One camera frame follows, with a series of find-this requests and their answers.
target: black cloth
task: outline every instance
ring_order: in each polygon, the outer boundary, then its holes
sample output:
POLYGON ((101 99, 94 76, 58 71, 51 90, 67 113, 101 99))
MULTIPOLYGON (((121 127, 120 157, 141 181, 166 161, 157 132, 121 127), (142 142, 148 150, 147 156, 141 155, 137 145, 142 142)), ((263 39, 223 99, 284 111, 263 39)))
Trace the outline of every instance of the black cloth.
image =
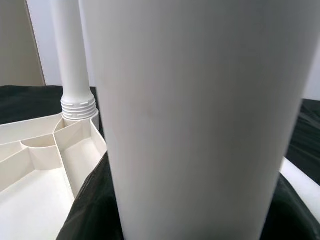
MULTIPOLYGON (((91 88, 91 91, 96 97, 96 89, 91 88)), ((58 114, 62 111, 60 104, 62 93, 63 90, 60 86, 2 86, 0 87, 0 124, 58 114)), ((311 114, 312 116, 315 114, 318 117, 319 106, 319 101, 304 100, 301 113, 311 114)), ((317 176, 319 176, 320 171, 315 166, 319 166, 319 153, 316 145, 319 144, 320 140, 318 137, 310 135, 313 134, 315 129, 317 131, 320 129, 318 128, 320 120, 318 118, 310 120, 305 115, 302 115, 303 117, 300 119, 301 113, 289 145, 287 158, 312 179, 318 179, 317 176), (306 123, 306 120, 311 128, 301 128, 299 126, 301 121, 306 123), (306 137, 306 135, 309 135, 309 143, 314 146, 311 149, 312 158, 306 157, 310 155, 310 149, 307 148, 310 145, 304 144, 304 138, 300 138, 300 136, 306 137), (303 157, 300 158, 290 153, 292 145, 296 146, 297 143, 302 149, 299 156, 303 157)), ((57 239, 123 239, 107 153, 87 177, 57 239)), ((278 239, 320 240, 320 224, 281 174, 260 240, 278 239)))

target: white pipe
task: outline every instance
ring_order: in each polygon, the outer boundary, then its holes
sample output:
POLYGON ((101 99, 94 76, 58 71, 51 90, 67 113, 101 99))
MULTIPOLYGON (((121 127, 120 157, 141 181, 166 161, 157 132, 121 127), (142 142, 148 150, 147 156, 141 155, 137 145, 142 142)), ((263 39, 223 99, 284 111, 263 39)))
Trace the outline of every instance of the white pipe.
POLYGON ((257 240, 320 1, 83 1, 127 240, 257 240))
POLYGON ((63 96, 63 116, 71 120, 97 114, 90 91, 78 0, 51 0, 63 96))

